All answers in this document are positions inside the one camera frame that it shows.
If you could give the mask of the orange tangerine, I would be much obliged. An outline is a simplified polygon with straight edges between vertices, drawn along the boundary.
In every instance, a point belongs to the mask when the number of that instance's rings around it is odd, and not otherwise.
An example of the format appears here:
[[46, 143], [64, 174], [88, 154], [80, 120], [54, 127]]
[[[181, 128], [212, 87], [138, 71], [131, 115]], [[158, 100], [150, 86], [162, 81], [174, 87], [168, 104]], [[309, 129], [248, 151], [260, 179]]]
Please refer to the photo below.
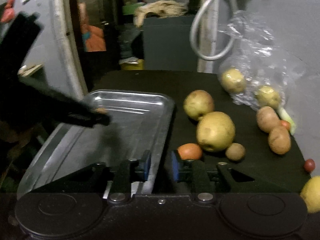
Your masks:
[[198, 144], [188, 143], [181, 145], [177, 151], [182, 160], [192, 159], [198, 160], [202, 157], [202, 149]]

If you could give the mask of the metal tray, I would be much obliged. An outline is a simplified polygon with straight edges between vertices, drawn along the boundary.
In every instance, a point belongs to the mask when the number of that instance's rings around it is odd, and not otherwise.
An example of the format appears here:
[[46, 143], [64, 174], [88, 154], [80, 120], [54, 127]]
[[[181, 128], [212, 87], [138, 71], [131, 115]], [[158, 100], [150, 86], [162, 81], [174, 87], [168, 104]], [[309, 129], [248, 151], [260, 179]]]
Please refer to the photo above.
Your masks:
[[146, 151], [151, 154], [148, 177], [132, 192], [152, 192], [174, 100], [163, 94], [102, 89], [89, 93], [84, 102], [106, 109], [111, 123], [93, 128], [59, 124], [26, 170], [18, 198], [93, 163], [115, 167], [126, 159], [140, 159]]

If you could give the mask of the brown striped fruit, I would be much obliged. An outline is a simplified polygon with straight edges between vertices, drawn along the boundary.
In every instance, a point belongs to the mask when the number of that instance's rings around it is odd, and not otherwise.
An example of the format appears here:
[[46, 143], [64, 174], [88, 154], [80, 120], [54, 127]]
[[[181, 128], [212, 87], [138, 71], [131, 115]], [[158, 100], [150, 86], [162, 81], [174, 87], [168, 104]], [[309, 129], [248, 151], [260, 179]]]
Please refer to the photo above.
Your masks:
[[277, 126], [268, 135], [270, 149], [279, 155], [289, 152], [291, 149], [291, 137], [284, 126]]
[[281, 125], [276, 111], [269, 106], [262, 107], [257, 111], [256, 120], [258, 127], [266, 133], [270, 133], [272, 129]]

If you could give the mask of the small orange tomato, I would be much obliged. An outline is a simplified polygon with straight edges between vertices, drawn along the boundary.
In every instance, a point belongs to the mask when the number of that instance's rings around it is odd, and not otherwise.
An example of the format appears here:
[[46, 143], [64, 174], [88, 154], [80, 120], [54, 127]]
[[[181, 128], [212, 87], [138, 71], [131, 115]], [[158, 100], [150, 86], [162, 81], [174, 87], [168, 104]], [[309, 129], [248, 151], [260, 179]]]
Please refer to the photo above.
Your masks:
[[290, 131], [290, 129], [291, 129], [291, 124], [290, 124], [288, 121], [286, 121], [286, 120], [281, 120], [280, 123], [281, 123], [281, 126], [283, 126], [283, 127], [286, 128], [287, 131]]

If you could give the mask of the small red tomato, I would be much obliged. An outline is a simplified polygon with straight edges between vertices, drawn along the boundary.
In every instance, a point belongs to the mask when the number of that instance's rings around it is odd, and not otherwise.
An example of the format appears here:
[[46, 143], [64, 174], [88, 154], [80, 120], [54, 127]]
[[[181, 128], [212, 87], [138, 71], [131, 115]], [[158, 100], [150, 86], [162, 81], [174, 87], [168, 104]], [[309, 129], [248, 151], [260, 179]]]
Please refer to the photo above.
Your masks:
[[304, 170], [311, 173], [316, 167], [315, 161], [313, 159], [307, 159], [304, 163]]

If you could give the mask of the large yellow lemon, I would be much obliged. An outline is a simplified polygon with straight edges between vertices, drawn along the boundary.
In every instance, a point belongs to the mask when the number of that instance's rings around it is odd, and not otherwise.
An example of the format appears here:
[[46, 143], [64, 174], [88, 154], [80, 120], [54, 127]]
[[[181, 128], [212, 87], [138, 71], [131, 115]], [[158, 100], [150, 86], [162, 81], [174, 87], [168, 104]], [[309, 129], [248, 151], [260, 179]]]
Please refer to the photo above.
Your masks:
[[300, 196], [307, 206], [308, 213], [320, 210], [320, 176], [312, 177], [302, 188]]

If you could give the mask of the wooden side shelf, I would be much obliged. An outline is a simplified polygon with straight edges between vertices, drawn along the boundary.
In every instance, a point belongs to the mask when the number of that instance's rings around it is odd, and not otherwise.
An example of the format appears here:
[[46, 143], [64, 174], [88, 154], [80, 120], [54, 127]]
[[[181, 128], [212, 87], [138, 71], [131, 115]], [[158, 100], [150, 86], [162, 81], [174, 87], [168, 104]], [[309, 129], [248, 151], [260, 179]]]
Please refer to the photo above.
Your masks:
[[27, 66], [23, 65], [19, 70], [18, 70], [18, 75], [21, 77], [29, 77], [33, 75], [35, 72], [40, 70], [43, 67], [43, 64], [36, 64], [33, 66]]

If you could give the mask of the red plastic bag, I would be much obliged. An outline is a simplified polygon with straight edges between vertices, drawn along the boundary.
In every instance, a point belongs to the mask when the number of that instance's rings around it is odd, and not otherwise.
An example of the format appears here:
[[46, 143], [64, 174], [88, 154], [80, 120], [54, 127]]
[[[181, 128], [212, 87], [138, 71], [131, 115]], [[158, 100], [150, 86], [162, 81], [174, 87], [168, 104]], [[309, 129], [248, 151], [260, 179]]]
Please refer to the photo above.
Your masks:
[[14, 10], [15, 0], [7, 0], [7, 3], [4, 7], [4, 12], [1, 16], [1, 23], [9, 23], [15, 17]]

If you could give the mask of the left bagged pear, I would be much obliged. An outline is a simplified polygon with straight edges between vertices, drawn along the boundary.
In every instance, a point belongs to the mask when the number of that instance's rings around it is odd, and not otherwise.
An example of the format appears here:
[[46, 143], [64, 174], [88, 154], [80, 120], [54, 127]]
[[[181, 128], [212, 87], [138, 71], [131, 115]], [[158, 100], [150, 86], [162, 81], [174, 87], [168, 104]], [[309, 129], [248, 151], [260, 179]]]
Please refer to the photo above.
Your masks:
[[246, 80], [242, 72], [236, 68], [229, 68], [220, 76], [221, 86], [229, 94], [239, 94], [246, 89]]

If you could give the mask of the bagged pear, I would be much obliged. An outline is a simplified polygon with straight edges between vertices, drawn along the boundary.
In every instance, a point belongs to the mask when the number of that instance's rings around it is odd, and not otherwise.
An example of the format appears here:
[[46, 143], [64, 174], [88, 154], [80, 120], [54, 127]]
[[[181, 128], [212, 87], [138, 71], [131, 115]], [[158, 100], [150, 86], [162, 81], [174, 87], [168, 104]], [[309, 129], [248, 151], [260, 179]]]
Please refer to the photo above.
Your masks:
[[246, 89], [246, 80], [242, 72], [236, 68], [229, 68], [220, 76], [221, 86], [229, 94], [239, 94]]
[[281, 103], [279, 93], [271, 86], [263, 85], [257, 90], [255, 97], [260, 107], [271, 107], [278, 109]]

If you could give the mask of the right bagged pear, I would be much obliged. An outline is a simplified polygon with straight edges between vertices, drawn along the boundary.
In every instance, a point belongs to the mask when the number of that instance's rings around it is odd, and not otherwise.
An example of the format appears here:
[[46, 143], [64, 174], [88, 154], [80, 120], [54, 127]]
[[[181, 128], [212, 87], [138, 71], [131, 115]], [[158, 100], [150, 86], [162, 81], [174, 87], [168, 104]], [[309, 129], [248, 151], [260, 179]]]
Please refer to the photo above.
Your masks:
[[279, 93], [271, 86], [263, 85], [257, 90], [255, 97], [260, 107], [271, 107], [278, 109], [281, 103]]

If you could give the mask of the green leek stalk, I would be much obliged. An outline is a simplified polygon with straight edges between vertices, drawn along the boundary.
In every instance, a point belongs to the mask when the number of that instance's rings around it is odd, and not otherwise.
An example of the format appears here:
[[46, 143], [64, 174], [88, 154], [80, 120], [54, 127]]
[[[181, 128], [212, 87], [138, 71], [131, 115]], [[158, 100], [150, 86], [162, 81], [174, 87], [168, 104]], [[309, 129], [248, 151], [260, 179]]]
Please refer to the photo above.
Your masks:
[[289, 132], [291, 135], [294, 135], [296, 128], [297, 128], [297, 125], [294, 122], [294, 120], [291, 118], [291, 116], [289, 116], [289, 114], [287, 113], [287, 111], [283, 107], [278, 108], [277, 113], [278, 113], [281, 120], [286, 120], [291, 124], [291, 129]]

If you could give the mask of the yellow jerry can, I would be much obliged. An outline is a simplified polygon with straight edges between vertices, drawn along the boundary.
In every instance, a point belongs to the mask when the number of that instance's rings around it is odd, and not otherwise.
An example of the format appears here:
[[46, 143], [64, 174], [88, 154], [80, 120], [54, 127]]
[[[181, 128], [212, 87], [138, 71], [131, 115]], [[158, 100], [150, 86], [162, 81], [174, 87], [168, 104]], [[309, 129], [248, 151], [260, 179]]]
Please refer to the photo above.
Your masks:
[[144, 60], [137, 59], [136, 61], [124, 62], [121, 64], [122, 70], [144, 70]]

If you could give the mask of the clear plastic bag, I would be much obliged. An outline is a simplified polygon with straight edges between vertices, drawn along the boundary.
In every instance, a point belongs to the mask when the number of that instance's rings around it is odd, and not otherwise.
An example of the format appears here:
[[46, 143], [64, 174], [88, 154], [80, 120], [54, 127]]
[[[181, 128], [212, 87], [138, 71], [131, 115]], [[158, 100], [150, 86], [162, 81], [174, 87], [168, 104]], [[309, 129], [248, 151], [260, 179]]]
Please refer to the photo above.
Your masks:
[[284, 107], [296, 81], [305, 74], [304, 64], [281, 47], [273, 30], [258, 14], [239, 10], [221, 31], [233, 38], [234, 43], [230, 55], [220, 65], [219, 81], [221, 74], [229, 68], [240, 70], [246, 80], [244, 92], [229, 94], [226, 91], [233, 102], [258, 110], [261, 107], [255, 94], [260, 86], [267, 85], [279, 93], [279, 108]]

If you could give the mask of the dark grey cabinet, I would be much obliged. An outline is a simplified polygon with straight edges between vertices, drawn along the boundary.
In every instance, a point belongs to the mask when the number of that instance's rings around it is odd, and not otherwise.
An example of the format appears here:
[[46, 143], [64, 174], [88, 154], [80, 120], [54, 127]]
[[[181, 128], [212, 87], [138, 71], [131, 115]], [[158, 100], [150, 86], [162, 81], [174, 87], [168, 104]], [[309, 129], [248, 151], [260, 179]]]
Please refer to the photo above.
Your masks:
[[146, 70], [197, 71], [198, 57], [189, 41], [193, 19], [193, 15], [187, 15], [144, 20], [142, 31]]

